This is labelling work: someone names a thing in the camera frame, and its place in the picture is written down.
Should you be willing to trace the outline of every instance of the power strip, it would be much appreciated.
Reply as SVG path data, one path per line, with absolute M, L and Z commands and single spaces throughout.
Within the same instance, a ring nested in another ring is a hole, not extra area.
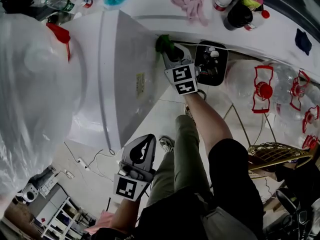
M 90 171 L 90 168 L 88 167 L 88 165 L 85 163 L 85 161 L 82 158 L 78 158 L 77 162 L 80 163 L 80 165 L 82 165 L 86 171 Z

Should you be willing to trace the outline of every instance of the pink cloth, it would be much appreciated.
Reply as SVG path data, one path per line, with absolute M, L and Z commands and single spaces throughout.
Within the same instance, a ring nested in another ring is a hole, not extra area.
M 203 26 L 208 26 L 209 21 L 203 11 L 204 0 L 171 0 L 171 2 L 186 11 L 186 16 L 190 22 L 194 22 L 198 17 Z
M 95 222 L 95 225 L 86 228 L 85 231 L 87 231 L 90 235 L 93 235 L 100 228 L 109 228 L 110 222 L 112 221 L 113 217 L 114 217 L 113 213 L 103 210 L 101 212 L 100 218 Z

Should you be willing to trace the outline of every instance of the tiled floor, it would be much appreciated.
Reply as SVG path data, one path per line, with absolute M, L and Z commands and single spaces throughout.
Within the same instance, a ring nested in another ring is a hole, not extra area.
M 224 117 L 231 105 L 231 102 L 224 91 L 224 86 L 220 85 L 214 87 L 199 84 L 199 88 L 207 93 L 207 102 L 215 108 L 222 117 Z M 157 139 L 162 135 L 168 135 L 174 139 L 174 121 L 176 117 L 183 114 L 183 112 L 183 97 L 178 96 L 172 87 L 169 87 L 128 142 L 149 133 L 154 134 Z M 261 129 L 262 116 L 251 113 L 248 114 L 240 109 L 238 112 L 246 128 L 250 142 L 254 143 Z M 242 143 L 247 148 L 248 142 L 235 112 L 231 110 L 225 120 L 231 129 L 234 139 Z M 272 136 L 270 130 L 265 128 L 263 124 L 262 132 L 257 143 L 271 140 Z M 99 151 L 98 149 L 84 146 L 70 140 L 67 140 L 66 143 L 74 157 L 82 158 L 87 164 L 93 160 L 95 154 Z M 204 168 L 208 174 L 209 163 L 202 139 L 200 141 L 199 150 Z M 105 155 L 110 156 L 108 151 L 103 152 Z M 163 156 L 163 150 L 160 145 L 157 145 L 154 169 L 159 167 Z M 73 179 L 68 179 L 63 173 L 60 173 L 58 176 L 59 183 L 64 187 L 74 202 L 93 216 L 99 217 L 101 211 L 106 209 L 109 197 L 112 198 L 110 205 L 111 212 L 114 212 L 117 208 L 117 204 L 121 202 L 121 198 L 113 195 L 113 183 L 110 180 L 113 179 L 114 174 L 118 172 L 118 161 L 120 159 L 121 151 L 115 157 L 98 155 L 96 157 L 96 161 L 90 165 L 91 171 L 87 171 L 80 164 L 75 162 L 69 150 L 63 144 L 57 150 L 52 164 L 57 170 L 66 169 L 74 174 L 75 177 Z M 266 180 L 257 179 L 254 180 L 254 183 L 260 192 L 261 199 L 263 201 L 267 200 L 270 197 L 270 193 L 268 192 L 269 188 L 266 186 Z M 267 185 L 270 187 L 270 192 L 274 193 L 280 184 L 268 178 Z M 245 195 L 245 193 L 235 193 L 235 196 L 237 195 Z M 140 210 L 145 207 L 147 200 L 148 197 L 144 195 L 141 201 Z

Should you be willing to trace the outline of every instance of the plastic bag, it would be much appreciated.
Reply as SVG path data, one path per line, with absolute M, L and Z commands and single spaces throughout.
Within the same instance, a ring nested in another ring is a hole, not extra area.
M 72 122 L 65 44 L 22 14 L 0 17 L 0 218 L 46 169 Z

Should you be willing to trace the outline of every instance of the refrigerator door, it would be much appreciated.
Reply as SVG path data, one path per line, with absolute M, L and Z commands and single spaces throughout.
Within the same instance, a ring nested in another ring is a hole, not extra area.
M 156 61 L 158 37 L 120 10 L 62 27 L 70 32 L 70 67 L 81 83 L 68 138 L 117 152 L 169 86 L 162 57 Z

